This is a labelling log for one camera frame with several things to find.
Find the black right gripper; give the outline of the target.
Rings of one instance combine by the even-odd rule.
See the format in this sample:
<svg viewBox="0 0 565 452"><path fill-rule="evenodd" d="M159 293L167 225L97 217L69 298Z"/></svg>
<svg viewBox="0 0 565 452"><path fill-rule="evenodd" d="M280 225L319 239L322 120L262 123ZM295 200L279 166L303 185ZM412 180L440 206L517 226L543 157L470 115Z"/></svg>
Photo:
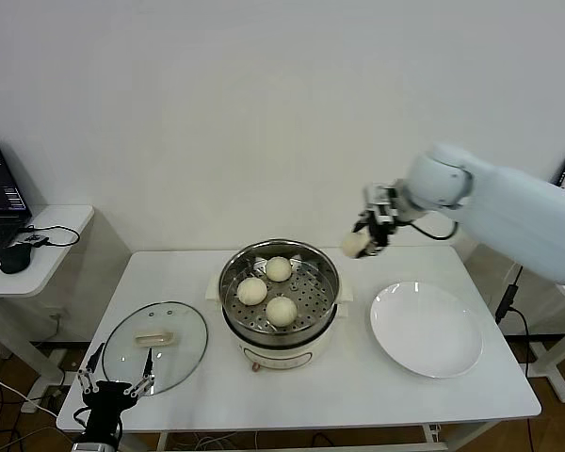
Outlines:
<svg viewBox="0 0 565 452"><path fill-rule="evenodd" d="M358 258L376 256L389 244L389 236L398 227L397 212L391 204L369 204L367 214L361 214L352 232L358 234Z"/></svg>

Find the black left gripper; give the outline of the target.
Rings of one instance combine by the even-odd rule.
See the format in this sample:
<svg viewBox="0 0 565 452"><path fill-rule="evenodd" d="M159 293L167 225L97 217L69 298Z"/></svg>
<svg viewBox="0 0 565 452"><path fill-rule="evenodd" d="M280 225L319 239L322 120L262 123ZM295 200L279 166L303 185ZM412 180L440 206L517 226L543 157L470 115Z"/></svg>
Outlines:
<svg viewBox="0 0 565 452"><path fill-rule="evenodd" d="M105 344L101 343L77 371L82 400L89 409L85 431L80 443L118 445L122 436L121 413L133 407L132 397L147 395L154 386L153 349L150 347L141 379L134 384L116 381L96 381L94 377Z"/></svg>

